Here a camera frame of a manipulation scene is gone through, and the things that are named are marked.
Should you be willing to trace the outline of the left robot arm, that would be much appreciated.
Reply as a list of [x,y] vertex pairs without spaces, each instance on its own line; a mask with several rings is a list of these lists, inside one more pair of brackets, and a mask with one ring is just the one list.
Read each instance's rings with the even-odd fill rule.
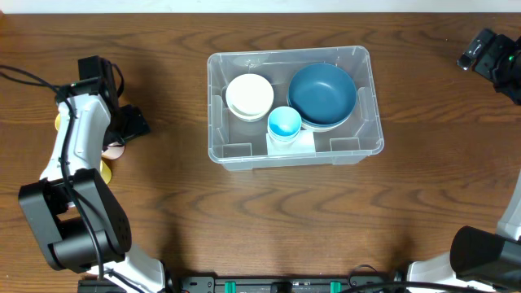
[[120,106],[120,69],[91,56],[78,61],[79,80],[55,89],[60,124],[39,181],[22,186],[19,204],[47,264],[97,277],[85,292],[170,292],[163,263],[132,242],[128,217],[101,174],[110,147],[146,135],[141,111]]

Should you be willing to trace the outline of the yellow cup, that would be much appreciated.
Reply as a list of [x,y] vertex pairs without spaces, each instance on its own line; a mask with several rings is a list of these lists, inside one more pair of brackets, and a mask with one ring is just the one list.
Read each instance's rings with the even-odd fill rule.
[[57,114],[57,116],[55,117],[55,129],[57,131],[59,131],[60,121],[61,121],[61,115]]
[[100,161],[100,175],[106,184],[109,184],[112,179],[112,171],[107,166],[104,160]]

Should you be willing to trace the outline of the yellow small bowl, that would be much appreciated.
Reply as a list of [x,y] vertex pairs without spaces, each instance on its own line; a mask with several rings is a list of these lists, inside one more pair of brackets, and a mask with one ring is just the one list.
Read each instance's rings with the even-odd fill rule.
[[246,122],[256,122],[258,120],[261,120],[266,114],[269,113],[269,111],[265,111],[265,112],[255,114],[255,115],[247,115],[243,112],[240,112],[240,111],[234,109],[233,107],[229,107],[229,110],[232,114],[237,116],[240,120],[243,120]]

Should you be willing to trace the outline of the pink cup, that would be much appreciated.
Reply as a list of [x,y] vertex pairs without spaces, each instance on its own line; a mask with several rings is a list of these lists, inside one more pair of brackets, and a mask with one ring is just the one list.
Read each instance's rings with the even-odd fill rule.
[[107,160],[116,160],[120,158],[125,151],[125,145],[114,142],[103,148],[102,157]]

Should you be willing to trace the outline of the light blue cup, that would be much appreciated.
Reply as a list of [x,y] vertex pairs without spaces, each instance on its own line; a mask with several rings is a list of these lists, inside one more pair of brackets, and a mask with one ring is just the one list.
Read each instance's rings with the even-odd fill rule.
[[271,111],[268,117],[268,133],[276,133],[282,136],[290,136],[299,133],[302,119],[297,110],[292,107],[282,106]]

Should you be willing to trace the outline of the white small bowl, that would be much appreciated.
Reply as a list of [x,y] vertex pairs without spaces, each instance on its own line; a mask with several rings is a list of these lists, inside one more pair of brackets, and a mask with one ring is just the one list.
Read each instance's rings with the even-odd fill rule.
[[229,83],[225,100],[228,108],[255,115],[270,110],[274,102],[274,89],[264,77],[247,73]]

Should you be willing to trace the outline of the mint green cup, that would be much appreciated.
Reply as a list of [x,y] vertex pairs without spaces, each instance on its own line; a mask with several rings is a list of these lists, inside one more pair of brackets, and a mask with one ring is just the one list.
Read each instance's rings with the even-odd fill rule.
[[287,145],[293,143],[299,136],[299,133],[294,133],[290,136],[282,136],[276,133],[268,133],[269,139],[275,144]]

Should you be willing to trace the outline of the dark blue bowl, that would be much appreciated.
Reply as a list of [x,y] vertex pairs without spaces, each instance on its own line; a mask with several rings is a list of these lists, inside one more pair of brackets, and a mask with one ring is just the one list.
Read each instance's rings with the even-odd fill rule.
[[342,68],[328,63],[314,63],[300,69],[292,77],[287,94],[296,98],[343,96],[357,99],[357,87]]
[[357,99],[352,97],[326,96],[296,98],[287,95],[287,104],[295,109],[307,125],[326,128],[345,122],[354,111]]

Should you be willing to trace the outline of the clear plastic storage container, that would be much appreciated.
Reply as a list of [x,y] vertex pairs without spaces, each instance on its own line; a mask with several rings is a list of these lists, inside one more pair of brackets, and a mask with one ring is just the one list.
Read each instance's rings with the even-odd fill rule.
[[[302,129],[296,139],[297,153],[268,155],[268,116],[256,122],[240,120],[227,106],[226,89],[235,77],[257,74],[267,79],[274,89],[272,108],[286,106],[292,77],[314,63],[335,65],[353,79],[357,87],[354,111],[331,131],[319,133]],[[363,46],[221,52],[208,58],[207,72],[208,156],[229,171],[356,164],[384,148],[370,53]]]

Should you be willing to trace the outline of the beige large bowl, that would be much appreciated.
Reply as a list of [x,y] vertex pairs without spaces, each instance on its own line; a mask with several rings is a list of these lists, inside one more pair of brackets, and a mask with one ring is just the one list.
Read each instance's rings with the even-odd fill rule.
[[343,124],[343,121],[341,121],[337,124],[333,124],[333,125],[316,125],[311,122],[302,120],[302,127],[304,129],[310,130],[313,132],[319,132],[319,133],[331,131],[331,130],[341,126],[342,124]]

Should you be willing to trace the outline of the cream white cup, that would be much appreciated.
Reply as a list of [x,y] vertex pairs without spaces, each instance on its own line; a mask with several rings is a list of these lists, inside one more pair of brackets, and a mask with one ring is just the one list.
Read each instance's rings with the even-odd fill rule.
[[268,155],[290,155],[299,151],[299,146],[295,139],[292,141],[278,141],[267,138],[266,143]]

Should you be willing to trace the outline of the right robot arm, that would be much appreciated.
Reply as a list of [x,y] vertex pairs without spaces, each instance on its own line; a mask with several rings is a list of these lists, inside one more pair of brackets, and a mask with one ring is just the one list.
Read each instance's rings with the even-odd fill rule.
[[[520,40],[485,28],[458,60],[464,70],[477,72],[515,105],[520,104]],[[401,278],[410,292],[520,291],[520,183],[497,223],[495,233],[464,226],[454,236],[450,251],[408,265]]]

